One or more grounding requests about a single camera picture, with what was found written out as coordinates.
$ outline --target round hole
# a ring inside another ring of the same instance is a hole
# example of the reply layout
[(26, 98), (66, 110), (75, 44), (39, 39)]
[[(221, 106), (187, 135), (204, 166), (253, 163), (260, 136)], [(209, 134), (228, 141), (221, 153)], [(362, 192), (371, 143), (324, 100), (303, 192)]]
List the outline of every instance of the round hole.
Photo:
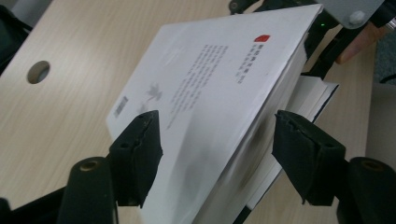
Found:
[(98, 165), (99, 165), (98, 161), (87, 161), (79, 166), (79, 170), (83, 172), (91, 171), (96, 169)]
[(50, 71), (50, 64), (47, 61), (35, 63), (27, 73), (27, 81), (30, 84), (37, 84), (47, 77)]
[(364, 168), (366, 168), (368, 170), (372, 170), (372, 171), (376, 171), (376, 172), (384, 171), (384, 167), (382, 167), (382, 165), (380, 163), (375, 162), (375, 161), (362, 161), (361, 165), (363, 165)]

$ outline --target barcode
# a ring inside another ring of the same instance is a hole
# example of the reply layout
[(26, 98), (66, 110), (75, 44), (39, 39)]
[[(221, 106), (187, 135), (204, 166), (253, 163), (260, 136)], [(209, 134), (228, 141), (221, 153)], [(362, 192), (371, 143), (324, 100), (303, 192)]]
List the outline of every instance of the barcode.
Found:
[(119, 114), (121, 113), (122, 109), (125, 107), (126, 103), (128, 103), (128, 98), (126, 98), (126, 96), (123, 96), (119, 106), (117, 106), (117, 109), (114, 112), (114, 116), (116, 118), (119, 116)]

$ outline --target red logo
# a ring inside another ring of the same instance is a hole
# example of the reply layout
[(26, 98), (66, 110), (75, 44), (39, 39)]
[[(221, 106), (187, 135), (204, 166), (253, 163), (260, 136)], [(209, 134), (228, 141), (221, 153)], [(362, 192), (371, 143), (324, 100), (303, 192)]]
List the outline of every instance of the red logo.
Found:
[(269, 35), (261, 35), (254, 39), (254, 42), (266, 42), (270, 38)]

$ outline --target gray machine part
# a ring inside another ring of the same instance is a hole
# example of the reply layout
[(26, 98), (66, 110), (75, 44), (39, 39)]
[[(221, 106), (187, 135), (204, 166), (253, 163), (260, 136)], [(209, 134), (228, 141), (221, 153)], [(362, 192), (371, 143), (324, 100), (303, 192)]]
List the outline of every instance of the gray machine part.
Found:
[(316, 0), (347, 29), (363, 26), (384, 0)]

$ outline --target clip jaw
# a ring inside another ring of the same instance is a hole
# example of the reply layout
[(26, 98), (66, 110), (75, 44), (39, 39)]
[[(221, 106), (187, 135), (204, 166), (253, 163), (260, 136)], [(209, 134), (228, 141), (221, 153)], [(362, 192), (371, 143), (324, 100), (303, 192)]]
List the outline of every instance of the clip jaw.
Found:
[(347, 162), (345, 152), (309, 120), (277, 112), (273, 155), (303, 202), (330, 206), (337, 197), (341, 224), (396, 223), (396, 173), (369, 158)]
[(143, 206), (162, 155), (158, 111), (137, 116), (107, 156), (119, 206)]

